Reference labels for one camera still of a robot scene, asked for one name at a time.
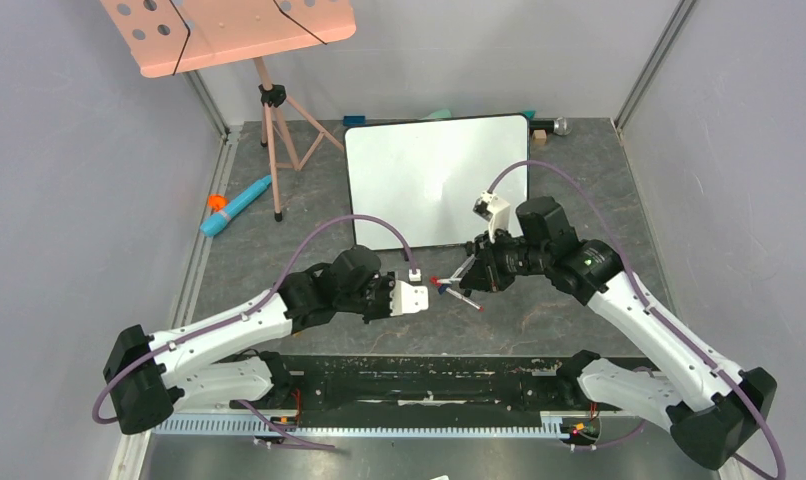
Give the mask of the white whiteboard black frame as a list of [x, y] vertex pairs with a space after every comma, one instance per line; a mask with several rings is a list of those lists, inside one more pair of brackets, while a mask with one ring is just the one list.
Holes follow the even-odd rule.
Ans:
[[413, 248], [461, 245], [487, 229], [473, 211], [481, 193], [528, 158], [528, 125], [514, 113], [350, 128], [352, 211], [388, 222]]

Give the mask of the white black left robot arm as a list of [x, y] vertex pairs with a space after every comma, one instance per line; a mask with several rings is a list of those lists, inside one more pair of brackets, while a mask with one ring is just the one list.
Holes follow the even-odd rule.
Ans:
[[103, 369], [113, 423], [125, 435], [150, 430], [182, 407], [239, 400], [285, 405], [293, 381], [265, 354], [243, 364], [228, 356], [353, 313], [369, 323], [399, 315], [404, 283], [376, 253], [357, 245], [330, 263], [290, 272], [246, 303], [193, 325], [152, 334], [133, 325], [117, 337]]

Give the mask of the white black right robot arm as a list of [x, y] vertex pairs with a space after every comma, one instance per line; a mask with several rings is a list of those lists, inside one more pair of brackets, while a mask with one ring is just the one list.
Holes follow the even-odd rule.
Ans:
[[474, 212], [487, 230], [467, 243], [473, 262], [461, 277], [465, 291], [502, 292], [519, 276], [545, 276], [623, 333], [662, 373], [653, 378], [582, 350], [558, 369], [556, 392], [570, 408], [589, 401], [627, 410], [670, 433], [695, 463], [720, 469], [759, 430], [772, 406], [776, 379], [743, 369], [713, 350], [671, 314], [625, 269], [601, 240], [581, 240], [562, 206], [548, 196], [514, 213], [521, 235], [508, 230], [512, 209], [484, 192]]

